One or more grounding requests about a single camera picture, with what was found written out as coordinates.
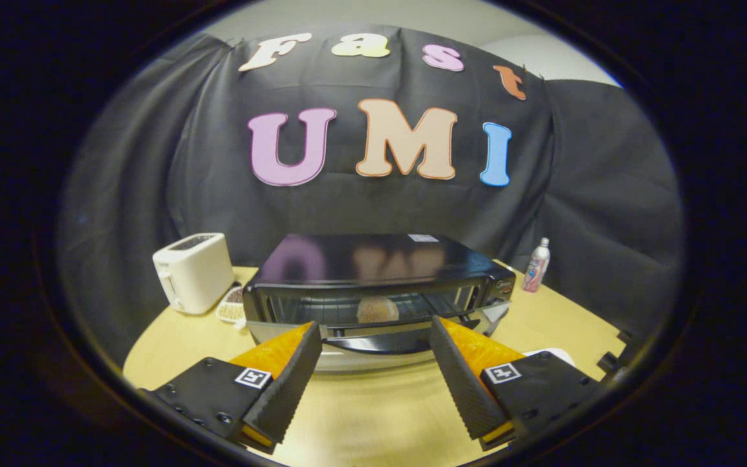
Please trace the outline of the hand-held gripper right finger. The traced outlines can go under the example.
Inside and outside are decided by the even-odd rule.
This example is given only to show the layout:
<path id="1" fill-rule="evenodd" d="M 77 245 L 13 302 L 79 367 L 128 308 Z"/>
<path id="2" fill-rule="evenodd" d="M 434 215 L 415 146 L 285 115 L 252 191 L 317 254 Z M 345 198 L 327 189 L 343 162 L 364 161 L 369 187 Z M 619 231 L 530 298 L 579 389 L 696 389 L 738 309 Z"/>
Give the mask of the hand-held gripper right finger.
<path id="1" fill-rule="evenodd" d="M 554 352 L 522 355 L 441 317 L 432 319 L 429 343 L 469 437 L 483 450 L 555 428 L 602 390 Z"/>

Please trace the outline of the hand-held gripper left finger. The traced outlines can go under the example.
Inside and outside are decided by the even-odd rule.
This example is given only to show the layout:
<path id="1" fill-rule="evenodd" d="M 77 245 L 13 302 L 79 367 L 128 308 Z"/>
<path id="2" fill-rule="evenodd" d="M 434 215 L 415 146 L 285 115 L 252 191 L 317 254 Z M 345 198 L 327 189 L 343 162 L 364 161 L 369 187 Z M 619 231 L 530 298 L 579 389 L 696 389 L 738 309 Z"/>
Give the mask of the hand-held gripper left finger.
<path id="1" fill-rule="evenodd" d="M 204 357 L 147 398 L 201 429 L 265 454 L 282 443 L 322 352 L 306 322 L 223 361 Z"/>

